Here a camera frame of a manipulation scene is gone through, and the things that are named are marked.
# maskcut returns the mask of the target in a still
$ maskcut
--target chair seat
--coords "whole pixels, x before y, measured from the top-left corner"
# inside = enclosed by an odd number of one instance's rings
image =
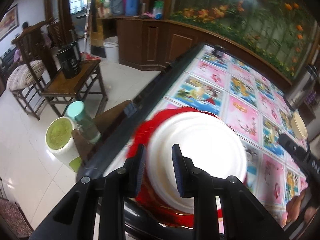
[[[44,64],[41,60],[34,60],[30,62],[33,72],[40,78],[45,70]],[[7,81],[7,89],[10,91],[22,90],[32,85],[35,79],[31,75],[27,64],[18,66],[9,76]]]
[[[46,97],[65,96],[75,97],[82,89],[85,82],[99,66],[100,60],[84,60],[79,63],[81,71],[71,79],[66,79],[62,69],[57,75],[45,86],[41,93]]]

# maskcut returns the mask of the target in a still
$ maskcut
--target teal bottle cap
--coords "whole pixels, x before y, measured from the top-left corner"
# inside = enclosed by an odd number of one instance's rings
[[[75,122],[83,119],[85,116],[84,103],[82,101],[71,103],[67,108],[67,116]]]

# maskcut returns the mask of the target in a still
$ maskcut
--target metal bolt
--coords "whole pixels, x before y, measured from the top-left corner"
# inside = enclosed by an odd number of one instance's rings
[[[117,169],[118,174],[125,174],[127,172],[127,169],[124,167],[121,167],[119,169]]]
[[[192,168],[191,170],[192,174],[199,174],[201,172],[201,169],[199,168]]]
[[[81,178],[81,183],[86,184],[90,181],[90,178],[88,176],[84,176]]]
[[[236,176],[228,176],[227,179],[231,183],[236,183],[238,181],[238,178]]]

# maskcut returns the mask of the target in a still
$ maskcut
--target white bucket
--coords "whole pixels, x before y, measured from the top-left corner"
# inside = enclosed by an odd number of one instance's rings
[[[63,116],[63,117],[59,117],[58,119],[60,119],[60,118],[68,119],[72,124],[72,129],[76,128],[74,122],[70,118],[68,118],[66,116]],[[79,156],[79,153],[78,153],[78,150],[76,148],[75,142],[73,141],[73,137],[71,136],[71,138],[69,139],[69,141],[67,142],[67,144],[64,147],[62,147],[60,149],[57,149],[57,150],[56,149],[52,149],[52,148],[50,148],[48,146],[48,143],[47,143],[47,136],[46,135],[47,135],[48,129],[47,129],[47,131],[45,133],[45,145],[46,145],[47,149],[49,150],[49,152],[51,152],[59,161],[61,161],[63,164],[65,164],[72,171],[78,172],[78,169],[79,169],[79,167],[81,165],[81,158]]]
[[[108,63],[119,63],[119,43],[118,37],[110,37],[103,42]]]

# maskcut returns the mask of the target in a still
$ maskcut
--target patterned tablecloth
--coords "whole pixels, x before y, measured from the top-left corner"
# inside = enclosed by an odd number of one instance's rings
[[[281,90],[243,62],[227,54],[217,59],[211,51],[212,47],[204,46],[148,119],[160,110],[181,106],[222,118],[236,131],[245,147],[248,160],[245,185],[284,226],[287,202],[308,185],[290,155],[277,143],[278,136],[286,133],[305,149],[306,141],[294,136],[289,122],[292,112]],[[131,143],[128,142],[105,174],[123,165]]]

